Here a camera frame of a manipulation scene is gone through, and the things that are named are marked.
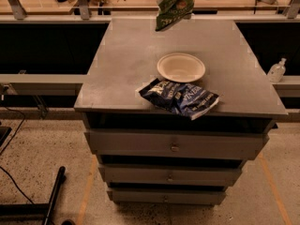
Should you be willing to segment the green jalapeno chip bag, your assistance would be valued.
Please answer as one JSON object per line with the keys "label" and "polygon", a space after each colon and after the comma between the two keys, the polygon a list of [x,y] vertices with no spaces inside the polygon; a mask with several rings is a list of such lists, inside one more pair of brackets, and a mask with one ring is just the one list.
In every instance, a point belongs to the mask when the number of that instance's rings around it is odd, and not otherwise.
{"label": "green jalapeno chip bag", "polygon": [[157,0],[159,7],[156,31],[163,31],[189,16],[194,0]]}

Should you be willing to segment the blue chip bag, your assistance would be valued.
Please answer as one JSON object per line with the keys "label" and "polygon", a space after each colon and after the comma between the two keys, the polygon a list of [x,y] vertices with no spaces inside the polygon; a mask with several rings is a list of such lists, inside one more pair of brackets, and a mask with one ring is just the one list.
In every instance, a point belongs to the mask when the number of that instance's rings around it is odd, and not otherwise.
{"label": "blue chip bag", "polygon": [[154,79],[136,92],[154,106],[190,120],[205,115],[219,102],[219,95],[186,82]]}

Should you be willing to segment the white paper bowl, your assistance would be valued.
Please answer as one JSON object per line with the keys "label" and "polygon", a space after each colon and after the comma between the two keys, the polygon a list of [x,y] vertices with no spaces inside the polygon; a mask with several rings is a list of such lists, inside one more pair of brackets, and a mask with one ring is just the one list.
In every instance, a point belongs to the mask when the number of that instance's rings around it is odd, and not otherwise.
{"label": "white paper bowl", "polygon": [[197,57],[187,53],[170,53],[157,62],[157,71],[165,79],[177,83],[192,83],[205,74],[205,65]]}

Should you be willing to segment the grey drawer cabinet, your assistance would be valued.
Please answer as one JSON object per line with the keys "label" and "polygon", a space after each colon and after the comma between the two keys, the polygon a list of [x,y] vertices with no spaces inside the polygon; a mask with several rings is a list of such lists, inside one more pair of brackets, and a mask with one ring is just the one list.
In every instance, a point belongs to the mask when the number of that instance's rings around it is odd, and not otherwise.
{"label": "grey drawer cabinet", "polygon": [[[235,22],[155,27],[153,18],[111,20],[75,109],[112,201],[219,204],[287,112]],[[188,95],[219,96],[198,118],[181,114],[178,102],[157,107],[140,94],[163,81],[158,60],[176,53],[206,68]]]}

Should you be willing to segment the top grey drawer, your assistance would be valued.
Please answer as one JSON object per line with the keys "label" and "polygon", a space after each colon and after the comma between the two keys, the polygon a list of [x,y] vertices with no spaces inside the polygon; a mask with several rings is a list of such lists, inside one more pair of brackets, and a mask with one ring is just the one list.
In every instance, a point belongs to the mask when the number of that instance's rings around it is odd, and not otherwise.
{"label": "top grey drawer", "polygon": [[99,155],[236,160],[254,159],[269,140],[267,134],[121,129],[89,129],[85,138]]}

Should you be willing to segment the grey drawer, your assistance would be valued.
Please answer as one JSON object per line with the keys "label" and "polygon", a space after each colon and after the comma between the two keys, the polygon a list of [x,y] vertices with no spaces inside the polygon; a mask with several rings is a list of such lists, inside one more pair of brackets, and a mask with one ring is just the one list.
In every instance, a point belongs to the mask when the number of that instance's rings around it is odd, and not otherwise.
{"label": "grey drawer", "polygon": [[170,166],[143,166],[111,164],[100,165],[102,179],[110,183],[188,185],[231,187],[242,171],[220,168],[180,168]]}
{"label": "grey drawer", "polygon": [[99,155],[236,160],[254,159],[269,140],[267,134],[121,129],[89,129],[85,138]]}
{"label": "grey drawer", "polygon": [[178,203],[219,205],[226,197],[225,192],[187,191],[168,189],[108,188],[108,196],[115,203]]}

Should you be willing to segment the bottom grey drawer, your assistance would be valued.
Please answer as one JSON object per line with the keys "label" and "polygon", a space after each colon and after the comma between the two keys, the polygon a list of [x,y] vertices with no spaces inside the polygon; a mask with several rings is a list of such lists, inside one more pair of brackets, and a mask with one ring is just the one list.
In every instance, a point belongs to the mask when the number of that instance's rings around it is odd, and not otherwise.
{"label": "bottom grey drawer", "polygon": [[226,197],[225,192],[187,191],[168,189],[108,188],[108,196],[115,203],[178,203],[219,205]]}

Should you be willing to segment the middle grey drawer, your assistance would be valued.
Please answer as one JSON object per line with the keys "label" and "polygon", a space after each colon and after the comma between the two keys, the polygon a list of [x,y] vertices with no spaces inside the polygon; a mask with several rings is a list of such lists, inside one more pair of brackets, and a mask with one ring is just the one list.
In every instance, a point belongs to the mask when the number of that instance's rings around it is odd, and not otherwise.
{"label": "middle grey drawer", "polygon": [[170,166],[143,166],[111,164],[100,165],[102,179],[110,183],[188,185],[231,187],[242,171],[220,168],[180,168]]}

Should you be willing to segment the black stand leg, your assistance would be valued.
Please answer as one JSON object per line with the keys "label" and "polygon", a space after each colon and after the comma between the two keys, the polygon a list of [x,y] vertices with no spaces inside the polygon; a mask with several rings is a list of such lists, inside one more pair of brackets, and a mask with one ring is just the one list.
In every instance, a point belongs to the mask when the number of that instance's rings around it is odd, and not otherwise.
{"label": "black stand leg", "polygon": [[56,204],[56,200],[58,197],[60,187],[63,185],[63,183],[66,180],[65,171],[66,171],[66,168],[64,166],[61,166],[58,170],[58,173],[57,173],[57,176],[55,178],[55,182],[54,182],[54,185],[52,188],[52,194],[51,194],[51,197],[48,202],[47,213],[45,214],[45,217],[42,221],[42,225],[50,225],[50,223],[51,223],[53,209]]}

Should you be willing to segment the clear sanitizer bottle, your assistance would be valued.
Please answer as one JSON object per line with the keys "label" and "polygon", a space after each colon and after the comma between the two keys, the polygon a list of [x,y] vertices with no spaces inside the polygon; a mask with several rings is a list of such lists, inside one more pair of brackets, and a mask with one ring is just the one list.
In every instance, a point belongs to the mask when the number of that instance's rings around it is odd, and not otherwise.
{"label": "clear sanitizer bottle", "polygon": [[269,72],[267,73],[267,77],[270,82],[278,83],[282,79],[286,71],[285,62],[286,58],[282,58],[277,64],[271,66]]}

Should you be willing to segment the wooden workbench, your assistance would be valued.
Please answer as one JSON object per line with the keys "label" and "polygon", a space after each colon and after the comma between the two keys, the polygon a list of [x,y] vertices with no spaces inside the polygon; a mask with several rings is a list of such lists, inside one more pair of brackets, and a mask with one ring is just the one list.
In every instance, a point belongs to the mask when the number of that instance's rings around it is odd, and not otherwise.
{"label": "wooden workbench", "polygon": [[[109,11],[157,11],[157,0],[86,0],[90,9],[101,8]],[[288,8],[292,0],[277,0],[273,5],[256,2],[255,0],[195,0],[194,10],[248,10],[248,9],[279,9]],[[56,0],[19,0],[16,6],[21,6],[27,15],[69,15],[79,7],[78,0],[57,2]]]}

